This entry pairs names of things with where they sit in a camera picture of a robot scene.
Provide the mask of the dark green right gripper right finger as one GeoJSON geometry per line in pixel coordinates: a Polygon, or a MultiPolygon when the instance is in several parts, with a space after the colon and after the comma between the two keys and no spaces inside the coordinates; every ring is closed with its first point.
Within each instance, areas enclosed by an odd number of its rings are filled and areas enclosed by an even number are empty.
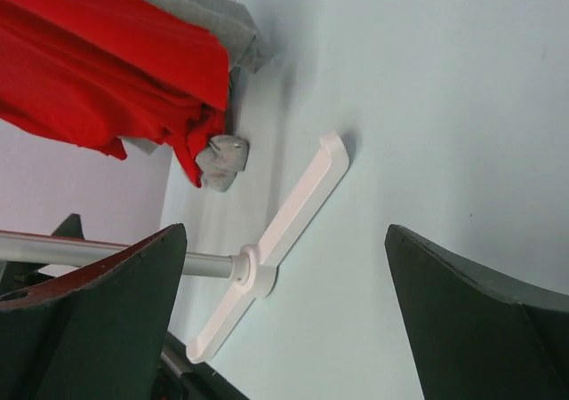
{"type": "Polygon", "coordinates": [[[452,253],[400,225],[385,238],[427,399],[566,399],[568,297],[452,253]]]}

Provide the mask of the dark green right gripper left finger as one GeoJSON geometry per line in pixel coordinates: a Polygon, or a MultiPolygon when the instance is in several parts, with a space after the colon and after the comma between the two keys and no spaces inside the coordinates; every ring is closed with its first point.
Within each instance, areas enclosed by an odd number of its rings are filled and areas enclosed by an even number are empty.
{"type": "Polygon", "coordinates": [[[187,248],[181,224],[1,297],[3,399],[148,399],[187,248]]]}

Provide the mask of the red t shirt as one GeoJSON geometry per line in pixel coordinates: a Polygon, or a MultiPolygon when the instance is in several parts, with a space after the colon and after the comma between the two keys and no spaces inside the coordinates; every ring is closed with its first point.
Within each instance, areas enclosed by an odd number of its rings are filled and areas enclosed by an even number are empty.
{"type": "Polygon", "coordinates": [[[225,132],[226,49],[144,0],[1,0],[1,117],[119,160],[123,141],[197,155],[225,132]]]}

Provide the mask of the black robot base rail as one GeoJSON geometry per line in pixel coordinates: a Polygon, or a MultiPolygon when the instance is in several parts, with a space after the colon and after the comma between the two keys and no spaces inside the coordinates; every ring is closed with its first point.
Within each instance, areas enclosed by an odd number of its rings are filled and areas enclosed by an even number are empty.
{"type": "MultiPolygon", "coordinates": [[[[78,215],[67,217],[51,235],[85,240],[78,215]]],[[[2,260],[2,295],[41,284],[83,268],[2,260]]],[[[179,340],[167,331],[148,399],[238,399],[239,391],[207,364],[192,364],[179,340]]]]}

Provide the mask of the grey t shirt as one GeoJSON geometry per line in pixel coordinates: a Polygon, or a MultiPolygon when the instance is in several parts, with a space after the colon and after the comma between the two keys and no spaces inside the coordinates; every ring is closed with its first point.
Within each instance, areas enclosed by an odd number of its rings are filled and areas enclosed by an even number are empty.
{"type": "MultiPolygon", "coordinates": [[[[274,56],[248,9],[236,0],[143,0],[219,39],[228,52],[229,77],[257,73],[274,56]]],[[[226,191],[244,171],[249,154],[246,140],[215,133],[194,158],[198,178],[219,192],[226,191]]]]}

